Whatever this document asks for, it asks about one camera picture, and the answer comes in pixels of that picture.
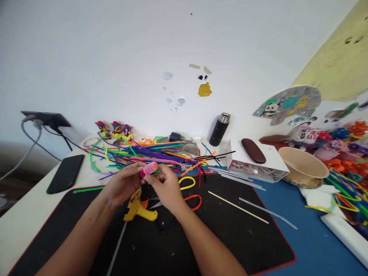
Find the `yellow wall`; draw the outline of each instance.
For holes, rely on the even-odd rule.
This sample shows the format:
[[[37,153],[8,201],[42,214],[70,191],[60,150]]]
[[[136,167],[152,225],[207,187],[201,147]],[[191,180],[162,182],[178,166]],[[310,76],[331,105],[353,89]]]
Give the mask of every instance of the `yellow wall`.
[[[291,87],[319,88],[322,100],[347,102],[368,87],[368,0],[360,0]]]

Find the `power outlet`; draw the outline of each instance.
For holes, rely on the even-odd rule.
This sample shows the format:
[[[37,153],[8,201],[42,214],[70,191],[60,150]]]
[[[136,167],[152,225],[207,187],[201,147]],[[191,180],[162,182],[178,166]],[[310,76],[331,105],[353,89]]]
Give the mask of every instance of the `power outlet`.
[[[43,124],[50,126],[52,129],[58,127],[71,127],[69,122],[60,113],[21,111],[24,116],[35,115],[37,119],[43,121]]]

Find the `power strip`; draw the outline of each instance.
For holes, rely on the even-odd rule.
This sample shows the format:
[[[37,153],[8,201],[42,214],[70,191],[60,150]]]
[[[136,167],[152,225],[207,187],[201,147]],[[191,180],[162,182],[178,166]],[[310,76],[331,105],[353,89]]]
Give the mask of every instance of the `power strip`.
[[[336,214],[324,215],[321,220],[368,269],[368,241]]]

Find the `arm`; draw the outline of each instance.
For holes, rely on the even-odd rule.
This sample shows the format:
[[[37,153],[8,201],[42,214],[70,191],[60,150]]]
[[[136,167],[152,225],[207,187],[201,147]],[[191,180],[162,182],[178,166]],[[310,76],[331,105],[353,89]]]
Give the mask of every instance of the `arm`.
[[[88,275],[117,208],[139,188],[143,166],[144,163],[135,163],[114,175],[37,276]]]
[[[247,275],[230,250],[189,208],[181,195],[176,175],[165,165],[156,177],[146,175],[162,204],[177,218],[192,247],[202,275]]]

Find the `finger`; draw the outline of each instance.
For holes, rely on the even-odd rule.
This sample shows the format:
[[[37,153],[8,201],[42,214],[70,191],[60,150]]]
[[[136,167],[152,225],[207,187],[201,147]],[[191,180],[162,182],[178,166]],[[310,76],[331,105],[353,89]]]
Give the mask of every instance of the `finger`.
[[[146,163],[143,163],[143,162],[137,162],[137,163],[134,163],[134,164],[132,164],[132,165],[129,165],[129,166],[125,167],[123,170],[130,169],[130,168],[144,167],[144,166],[146,166],[146,165],[147,165]]]
[[[175,175],[175,173],[169,168],[167,167],[166,165],[164,164],[160,164],[159,165],[159,168],[160,170],[166,175],[166,176],[172,176],[172,175]]]
[[[155,174],[155,177],[160,181],[160,182],[164,182],[165,181],[165,174],[163,172],[158,172]]]
[[[129,176],[133,176],[133,175],[139,174],[141,170],[143,170],[143,167],[135,166],[135,167],[131,167],[129,169],[123,169],[123,170],[121,170],[120,172],[118,172],[116,174],[116,176],[119,179],[125,179],[125,178],[127,178]]]
[[[146,174],[144,179],[145,181],[150,183],[155,190],[159,188],[160,185],[162,185],[162,183],[157,178],[155,178],[153,175]]]

